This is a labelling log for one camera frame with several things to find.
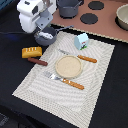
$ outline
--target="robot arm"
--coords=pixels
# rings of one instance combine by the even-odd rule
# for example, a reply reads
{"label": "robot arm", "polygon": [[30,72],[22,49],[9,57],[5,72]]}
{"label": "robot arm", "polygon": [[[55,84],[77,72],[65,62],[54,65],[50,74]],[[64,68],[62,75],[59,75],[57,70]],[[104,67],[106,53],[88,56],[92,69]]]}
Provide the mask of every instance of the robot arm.
{"label": "robot arm", "polygon": [[21,0],[17,10],[22,29],[32,33],[37,26],[43,29],[51,22],[56,11],[56,0]]}

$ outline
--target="placemat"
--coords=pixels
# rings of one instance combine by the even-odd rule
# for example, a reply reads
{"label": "placemat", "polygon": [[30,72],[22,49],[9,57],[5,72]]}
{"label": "placemat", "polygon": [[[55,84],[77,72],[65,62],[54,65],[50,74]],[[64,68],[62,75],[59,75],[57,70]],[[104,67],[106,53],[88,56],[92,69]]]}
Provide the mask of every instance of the placemat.
{"label": "placemat", "polygon": [[[47,61],[48,66],[43,67],[36,64],[13,95],[79,128],[87,128],[114,46],[89,39],[88,47],[79,51],[74,46],[75,36],[66,32],[59,32],[56,42],[50,45],[40,58]],[[97,63],[81,60],[83,72],[79,77],[72,79],[72,81],[84,85],[84,90],[43,76],[43,71],[50,71],[58,76],[54,67],[55,62],[64,56],[57,50],[58,48],[97,59]]]}

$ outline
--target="black table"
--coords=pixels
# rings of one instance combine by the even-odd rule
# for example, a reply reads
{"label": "black table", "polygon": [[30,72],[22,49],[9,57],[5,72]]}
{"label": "black table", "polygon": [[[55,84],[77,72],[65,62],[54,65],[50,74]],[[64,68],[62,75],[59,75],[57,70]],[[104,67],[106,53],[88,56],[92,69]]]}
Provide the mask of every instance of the black table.
{"label": "black table", "polygon": [[[16,5],[0,17],[1,32],[23,32]],[[82,32],[64,30],[72,34]],[[89,38],[115,45],[89,128],[128,127],[128,44],[88,34]],[[33,34],[0,34],[0,105],[23,113],[51,128],[76,128],[72,124],[12,96],[34,66],[22,59],[22,48],[39,46]]]}

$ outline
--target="black pot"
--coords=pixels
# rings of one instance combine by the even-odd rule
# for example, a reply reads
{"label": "black pot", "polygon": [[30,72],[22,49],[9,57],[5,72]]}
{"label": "black pot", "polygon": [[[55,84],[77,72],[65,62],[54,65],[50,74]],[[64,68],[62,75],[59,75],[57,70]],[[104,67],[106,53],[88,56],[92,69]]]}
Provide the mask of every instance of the black pot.
{"label": "black pot", "polygon": [[57,1],[60,16],[65,18],[75,17],[78,14],[78,8],[81,2],[78,0]]}

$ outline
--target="round plate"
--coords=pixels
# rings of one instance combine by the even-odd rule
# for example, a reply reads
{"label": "round plate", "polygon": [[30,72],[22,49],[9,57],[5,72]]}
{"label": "round plate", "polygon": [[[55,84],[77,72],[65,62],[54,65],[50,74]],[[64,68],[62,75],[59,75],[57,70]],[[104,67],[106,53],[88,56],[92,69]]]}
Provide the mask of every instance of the round plate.
{"label": "round plate", "polygon": [[55,65],[56,72],[63,78],[77,77],[82,71],[82,62],[75,56],[64,56]]}

